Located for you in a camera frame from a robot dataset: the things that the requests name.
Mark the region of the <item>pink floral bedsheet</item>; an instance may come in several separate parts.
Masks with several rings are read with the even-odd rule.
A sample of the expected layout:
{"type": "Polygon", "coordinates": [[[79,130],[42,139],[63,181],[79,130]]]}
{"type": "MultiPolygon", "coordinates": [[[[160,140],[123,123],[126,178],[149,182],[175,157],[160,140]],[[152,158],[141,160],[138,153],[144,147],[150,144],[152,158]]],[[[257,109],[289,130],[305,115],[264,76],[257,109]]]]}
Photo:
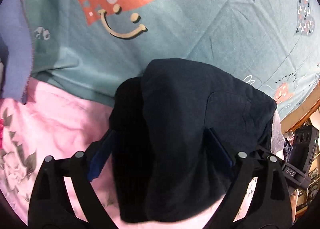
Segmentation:
{"type": "MultiPolygon", "coordinates": [[[[1,99],[1,191],[22,225],[27,223],[31,192],[44,158],[69,158],[85,151],[108,130],[111,111],[109,106],[33,78],[26,104],[1,99]]],[[[222,201],[221,197],[205,211],[180,222],[129,224],[120,218],[111,157],[92,187],[118,228],[203,228],[222,201]]]]}

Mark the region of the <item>lavender blue pillow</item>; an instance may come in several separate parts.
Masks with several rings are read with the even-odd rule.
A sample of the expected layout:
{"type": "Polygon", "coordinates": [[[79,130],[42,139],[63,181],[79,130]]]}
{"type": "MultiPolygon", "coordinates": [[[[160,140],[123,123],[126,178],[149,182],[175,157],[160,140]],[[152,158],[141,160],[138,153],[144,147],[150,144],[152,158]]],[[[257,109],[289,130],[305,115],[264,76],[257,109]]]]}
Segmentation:
{"type": "Polygon", "coordinates": [[[1,3],[1,98],[25,104],[33,48],[21,0],[1,3]]]}

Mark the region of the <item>teal heart print sheet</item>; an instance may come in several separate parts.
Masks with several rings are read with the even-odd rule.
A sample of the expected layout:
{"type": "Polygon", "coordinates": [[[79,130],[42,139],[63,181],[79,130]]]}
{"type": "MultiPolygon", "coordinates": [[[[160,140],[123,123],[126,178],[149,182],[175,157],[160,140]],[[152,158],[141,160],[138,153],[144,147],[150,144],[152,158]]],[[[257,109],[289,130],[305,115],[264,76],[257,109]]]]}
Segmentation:
{"type": "Polygon", "coordinates": [[[112,104],[151,60],[214,65],[272,97],[281,118],[319,82],[317,0],[22,0],[32,76],[112,104]]]}

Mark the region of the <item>wooden bed frame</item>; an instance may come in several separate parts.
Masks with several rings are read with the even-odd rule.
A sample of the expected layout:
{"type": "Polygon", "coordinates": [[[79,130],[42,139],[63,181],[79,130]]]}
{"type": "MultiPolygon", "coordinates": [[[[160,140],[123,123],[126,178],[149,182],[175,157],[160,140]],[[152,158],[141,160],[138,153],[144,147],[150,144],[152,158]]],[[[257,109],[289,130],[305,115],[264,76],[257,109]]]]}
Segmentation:
{"type": "Polygon", "coordinates": [[[281,121],[281,133],[295,131],[319,108],[319,83],[304,102],[281,121]]]}

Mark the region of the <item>navy pant with grey cuff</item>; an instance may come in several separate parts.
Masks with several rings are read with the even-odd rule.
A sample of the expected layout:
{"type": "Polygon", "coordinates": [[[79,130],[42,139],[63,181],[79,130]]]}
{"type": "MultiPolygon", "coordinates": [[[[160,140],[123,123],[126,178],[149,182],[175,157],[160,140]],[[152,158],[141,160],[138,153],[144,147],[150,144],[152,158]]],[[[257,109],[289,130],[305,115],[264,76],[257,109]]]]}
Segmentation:
{"type": "Polygon", "coordinates": [[[177,222],[219,201],[235,156],[282,150],[276,102],[212,65],[151,61],[116,91],[109,118],[124,222],[177,222]]]}

